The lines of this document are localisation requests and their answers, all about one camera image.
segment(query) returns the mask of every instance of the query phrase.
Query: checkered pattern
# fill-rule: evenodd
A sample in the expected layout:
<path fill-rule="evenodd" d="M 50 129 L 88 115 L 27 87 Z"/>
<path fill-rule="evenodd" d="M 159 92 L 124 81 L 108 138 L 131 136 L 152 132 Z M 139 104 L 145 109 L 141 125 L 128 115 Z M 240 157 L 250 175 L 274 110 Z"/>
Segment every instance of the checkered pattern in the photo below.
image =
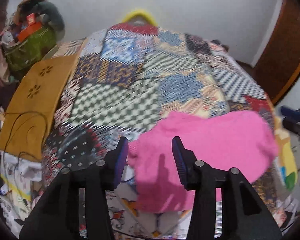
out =
<path fill-rule="evenodd" d="M 216 227 L 214 229 L 214 238 L 222 234 L 222 201 L 216 202 Z"/>
<path fill-rule="evenodd" d="M 245 103 L 244 95 L 257 99 L 266 99 L 264 90 L 251 78 L 233 71 L 215 67 L 212 74 L 221 85 L 227 100 Z"/>
<path fill-rule="evenodd" d="M 157 79 L 138 80 L 129 89 L 87 84 L 78 94 L 70 121 L 149 130 L 159 119 Z"/>
<path fill-rule="evenodd" d="M 107 110 L 124 101 L 124 92 L 117 86 L 88 83 L 78 93 L 71 118 L 82 115 L 90 118 L 94 113 Z"/>
<path fill-rule="evenodd" d="M 162 77 L 167 74 L 182 71 L 198 71 L 204 68 L 198 64 L 199 60 L 194 56 L 176 56 L 167 52 L 157 51 L 147 54 L 143 65 L 142 78 Z"/>

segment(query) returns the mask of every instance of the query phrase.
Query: metal screw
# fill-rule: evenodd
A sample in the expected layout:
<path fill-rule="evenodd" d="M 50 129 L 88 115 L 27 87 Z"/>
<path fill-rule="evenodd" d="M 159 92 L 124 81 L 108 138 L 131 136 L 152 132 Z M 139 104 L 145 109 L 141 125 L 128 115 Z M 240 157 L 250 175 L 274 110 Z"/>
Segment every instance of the metal screw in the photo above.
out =
<path fill-rule="evenodd" d="M 198 167 L 202 167 L 204 165 L 204 162 L 202 160 L 196 160 L 194 164 Z"/>
<path fill-rule="evenodd" d="M 69 168 L 63 168 L 63 169 L 61 170 L 61 173 L 62 173 L 62 174 L 67 174 L 67 173 L 69 173 L 69 171 L 70 171 Z"/>
<path fill-rule="evenodd" d="M 96 162 L 96 165 L 98 165 L 100 167 L 105 165 L 105 164 L 106 164 L 106 162 L 104 160 L 99 160 L 99 161 Z"/>
<path fill-rule="evenodd" d="M 238 168 L 231 168 L 231 172 L 232 172 L 233 174 L 235 174 L 235 175 L 237 175 L 237 174 L 240 173 L 240 171 L 239 171 Z"/>

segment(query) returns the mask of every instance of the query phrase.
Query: patchwork quilt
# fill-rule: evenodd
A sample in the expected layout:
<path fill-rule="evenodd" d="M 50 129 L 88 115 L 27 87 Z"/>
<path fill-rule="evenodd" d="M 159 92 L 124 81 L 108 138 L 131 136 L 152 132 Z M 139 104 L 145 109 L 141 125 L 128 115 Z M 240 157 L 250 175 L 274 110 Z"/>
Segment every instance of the patchwork quilt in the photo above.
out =
<path fill-rule="evenodd" d="M 126 23 L 93 33 L 78 48 L 80 42 L 73 42 L 74 48 L 63 46 L 56 54 L 75 51 L 80 57 L 61 95 L 55 129 L 45 144 L 46 186 L 62 167 L 81 169 L 94 163 L 114 149 L 121 136 L 137 139 L 170 111 L 210 118 L 254 110 L 269 124 L 280 147 L 274 165 L 253 184 L 275 212 L 273 174 L 279 174 L 288 189 L 297 181 L 290 139 L 267 94 L 222 46 L 190 34 Z M 87 131 L 85 137 L 73 138 L 68 155 L 59 156 L 60 145 L 76 129 Z M 185 239 L 191 211 L 149 214 L 136 210 L 133 169 L 126 166 L 124 174 L 118 188 L 106 193 L 116 239 Z M 86 237 L 84 191 L 80 199 L 80 234 Z M 216 203 L 216 211 L 218 237 L 222 202 Z"/>

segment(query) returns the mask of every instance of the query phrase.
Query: pink sweater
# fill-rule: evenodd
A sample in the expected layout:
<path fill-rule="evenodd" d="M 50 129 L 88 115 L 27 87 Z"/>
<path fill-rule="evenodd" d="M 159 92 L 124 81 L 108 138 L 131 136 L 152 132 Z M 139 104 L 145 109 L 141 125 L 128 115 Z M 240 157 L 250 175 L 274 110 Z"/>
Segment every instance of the pink sweater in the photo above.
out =
<path fill-rule="evenodd" d="M 221 170 L 237 167 L 251 183 L 278 153 L 270 128 L 255 111 L 230 112 L 210 119 L 171 112 L 129 143 L 128 163 L 135 171 L 138 210 L 162 213 L 193 207 L 194 191 L 186 191 L 181 185 L 173 158 L 174 136 L 180 136 L 184 147 L 197 159 Z"/>

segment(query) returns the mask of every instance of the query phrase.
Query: brown cloth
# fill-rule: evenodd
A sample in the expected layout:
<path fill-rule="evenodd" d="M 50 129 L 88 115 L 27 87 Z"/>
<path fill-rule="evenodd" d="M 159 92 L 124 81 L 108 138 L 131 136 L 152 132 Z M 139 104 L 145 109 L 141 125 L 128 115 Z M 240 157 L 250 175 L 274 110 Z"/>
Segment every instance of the brown cloth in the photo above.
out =
<path fill-rule="evenodd" d="M 7 153 L 18 157 L 20 152 L 26 152 L 28 154 L 20 157 L 29 161 L 41 160 L 42 143 L 50 132 L 61 92 L 76 61 L 77 55 L 71 55 L 39 61 L 32 66 L 22 79 L 5 114 L 0 132 L 1 150 L 5 149 L 11 132 Z"/>
<path fill-rule="evenodd" d="M 39 2 L 45 0 L 23 0 L 21 3 L 18 4 L 17 11 L 14 13 L 12 21 L 18 25 L 19 22 L 26 21 L 26 17 L 31 9 Z"/>

